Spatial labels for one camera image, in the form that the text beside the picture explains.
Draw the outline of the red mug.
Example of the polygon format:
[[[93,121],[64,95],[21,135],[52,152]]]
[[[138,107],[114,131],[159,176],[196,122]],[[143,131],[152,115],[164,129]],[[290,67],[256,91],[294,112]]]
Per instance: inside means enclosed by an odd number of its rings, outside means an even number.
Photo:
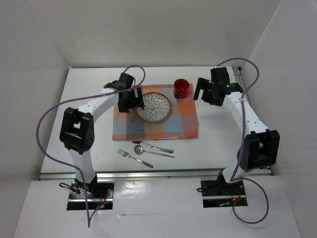
[[[177,79],[174,82],[174,97],[176,99],[185,99],[188,95],[189,82],[186,79]]]

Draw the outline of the floral patterned ceramic plate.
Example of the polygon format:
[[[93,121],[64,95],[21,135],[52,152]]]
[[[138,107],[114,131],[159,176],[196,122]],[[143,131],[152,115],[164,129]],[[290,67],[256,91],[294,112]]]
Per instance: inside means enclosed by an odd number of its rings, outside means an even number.
[[[143,95],[144,108],[137,108],[137,116],[146,122],[165,120],[172,111],[171,101],[159,92],[148,92]]]

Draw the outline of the orange checked cloth placemat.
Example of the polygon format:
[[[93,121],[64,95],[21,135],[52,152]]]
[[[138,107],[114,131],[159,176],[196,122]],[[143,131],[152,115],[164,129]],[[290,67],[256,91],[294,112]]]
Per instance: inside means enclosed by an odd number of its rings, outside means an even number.
[[[173,95],[172,84],[143,85],[144,94],[159,92],[171,102],[171,113],[163,121],[147,122],[142,120],[136,110],[130,113],[120,113],[118,106],[114,107],[113,133],[114,141],[134,141],[153,139],[196,138],[199,136],[198,119],[193,100],[193,85],[189,85],[187,97],[177,100]]]

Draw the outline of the silver fork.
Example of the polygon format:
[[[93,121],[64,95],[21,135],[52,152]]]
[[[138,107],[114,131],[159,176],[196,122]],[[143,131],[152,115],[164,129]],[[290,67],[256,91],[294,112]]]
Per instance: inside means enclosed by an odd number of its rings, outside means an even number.
[[[122,149],[119,149],[119,150],[118,150],[118,153],[119,153],[120,155],[122,155],[123,157],[125,157],[125,158],[133,159],[133,160],[135,160],[135,161],[137,161],[137,162],[141,163],[142,165],[147,166],[147,167],[149,167],[149,168],[153,168],[153,167],[154,167],[152,164],[149,164],[149,163],[144,162],[144,161],[142,161],[142,160],[140,160],[140,159],[138,159],[138,158],[135,158],[135,157],[133,157],[132,155],[130,155],[128,152],[126,152],[126,151],[124,151],[124,150],[122,150]]]

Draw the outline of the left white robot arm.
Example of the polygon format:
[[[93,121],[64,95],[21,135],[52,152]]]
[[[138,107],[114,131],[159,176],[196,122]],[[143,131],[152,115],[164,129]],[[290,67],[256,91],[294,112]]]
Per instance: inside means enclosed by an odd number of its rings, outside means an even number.
[[[93,169],[90,149],[95,140],[94,124],[108,109],[117,105],[120,113],[144,108],[142,89],[131,89],[135,78],[125,72],[118,80],[104,86],[101,97],[94,98],[77,109],[64,111],[59,139],[68,150],[75,172],[75,184],[87,198],[98,192],[97,174]]]

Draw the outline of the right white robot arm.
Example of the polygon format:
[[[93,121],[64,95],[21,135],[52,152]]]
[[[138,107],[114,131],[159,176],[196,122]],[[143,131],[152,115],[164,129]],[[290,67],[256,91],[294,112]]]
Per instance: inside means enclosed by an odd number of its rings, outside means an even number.
[[[225,67],[211,69],[211,78],[199,78],[194,100],[201,98],[212,106],[224,106],[232,114],[242,132],[237,162],[219,172],[216,184],[201,187],[201,192],[228,194],[242,179],[255,169],[276,163],[280,135],[269,129],[244,98],[243,89],[231,82]]]

